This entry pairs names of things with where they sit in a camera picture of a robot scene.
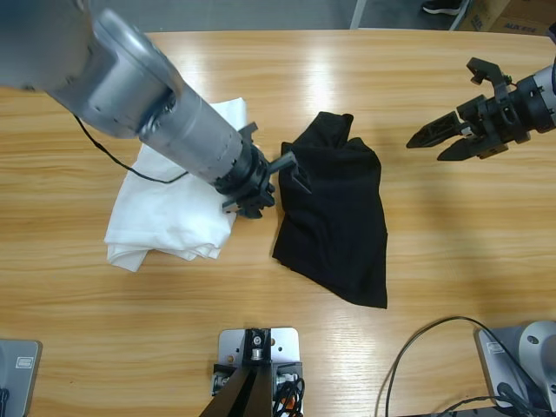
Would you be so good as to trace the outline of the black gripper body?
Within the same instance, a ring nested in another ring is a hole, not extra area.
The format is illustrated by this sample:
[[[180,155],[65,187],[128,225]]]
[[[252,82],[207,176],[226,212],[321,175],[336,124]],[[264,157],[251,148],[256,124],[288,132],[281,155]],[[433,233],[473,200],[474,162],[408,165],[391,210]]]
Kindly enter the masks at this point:
[[[509,149],[511,142],[523,143],[530,140],[535,129],[535,84],[513,83],[506,94],[484,95],[462,103],[455,111],[462,122],[470,127],[464,130],[476,135],[477,141],[463,148],[451,148],[454,142],[437,156],[440,162],[462,162],[479,158],[487,159]]]
[[[211,185],[225,196],[222,212],[260,219],[273,207],[275,187],[270,183],[270,163],[252,143],[239,140],[217,164]]]

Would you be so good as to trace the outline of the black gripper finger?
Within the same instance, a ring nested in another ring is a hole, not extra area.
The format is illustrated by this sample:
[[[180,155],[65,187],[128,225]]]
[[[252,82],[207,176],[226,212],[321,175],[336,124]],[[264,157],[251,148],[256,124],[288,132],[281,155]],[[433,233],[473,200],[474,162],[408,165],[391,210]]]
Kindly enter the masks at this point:
[[[238,130],[238,134],[241,137],[242,147],[257,147],[254,143],[253,135],[258,130],[256,122],[250,122],[243,128]]]
[[[467,63],[467,69],[471,72],[471,83],[481,85],[487,81],[493,85],[494,94],[506,94],[508,87],[513,84],[512,78],[503,73],[500,66],[477,57],[472,57]]]
[[[269,175],[281,172],[286,173],[302,191],[307,194],[312,193],[309,178],[292,151],[286,152],[268,165]]]
[[[464,130],[469,127],[467,122],[462,122],[459,115],[452,111],[420,128],[407,142],[406,147],[408,149],[432,148],[447,139],[460,136],[451,148],[463,148],[477,141],[472,130],[468,131],[468,136],[464,135]]]

